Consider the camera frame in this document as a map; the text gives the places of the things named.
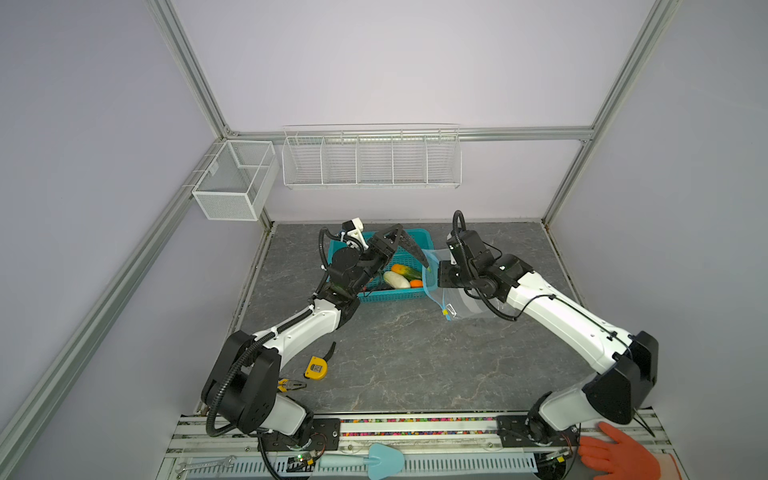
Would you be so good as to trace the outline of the clear zip top bag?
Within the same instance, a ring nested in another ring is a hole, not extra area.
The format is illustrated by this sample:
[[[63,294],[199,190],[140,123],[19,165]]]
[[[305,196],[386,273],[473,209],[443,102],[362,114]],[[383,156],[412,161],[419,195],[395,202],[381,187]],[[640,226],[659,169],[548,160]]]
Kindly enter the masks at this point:
[[[449,249],[425,250],[428,266],[422,268],[423,290],[449,321],[493,318],[494,314],[479,299],[456,287],[460,268]]]

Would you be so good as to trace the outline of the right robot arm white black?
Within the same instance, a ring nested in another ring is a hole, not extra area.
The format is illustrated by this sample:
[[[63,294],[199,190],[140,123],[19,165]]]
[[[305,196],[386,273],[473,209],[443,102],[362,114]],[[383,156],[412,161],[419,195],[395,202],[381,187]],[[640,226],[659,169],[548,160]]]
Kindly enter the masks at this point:
[[[544,393],[523,422],[523,433],[549,445],[568,429],[605,419],[630,424],[658,378],[659,343],[593,314],[556,289],[529,263],[504,254],[468,228],[455,211],[447,247],[428,254],[424,288],[448,320],[530,317],[575,351],[590,374]]]

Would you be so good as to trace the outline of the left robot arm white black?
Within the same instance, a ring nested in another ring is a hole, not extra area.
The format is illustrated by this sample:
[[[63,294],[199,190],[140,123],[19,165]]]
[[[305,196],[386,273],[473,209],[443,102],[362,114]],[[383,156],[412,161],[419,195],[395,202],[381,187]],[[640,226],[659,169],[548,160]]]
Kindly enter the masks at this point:
[[[282,368],[353,317],[359,294],[384,273],[398,250],[422,266],[428,264],[422,248],[400,224],[371,238],[363,232],[358,218],[343,223],[338,233],[321,228],[317,245],[323,276],[308,305],[265,330],[239,330],[226,339],[201,392],[208,408],[208,436],[237,430],[245,435],[277,432],[297,443],[308,441],[313,414],[280,392]]]

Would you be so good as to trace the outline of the orange gloved hand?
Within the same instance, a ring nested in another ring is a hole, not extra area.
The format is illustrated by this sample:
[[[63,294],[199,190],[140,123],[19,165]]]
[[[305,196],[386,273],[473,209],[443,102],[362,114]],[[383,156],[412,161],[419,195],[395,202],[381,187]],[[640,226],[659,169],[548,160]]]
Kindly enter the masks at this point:
[[[596,479],[658,480],[662,477],[659,461],[632,437],[606,422],[599,422],[598,428],[611,442],[587,436],[579,443],[582,463],[602,472]]]

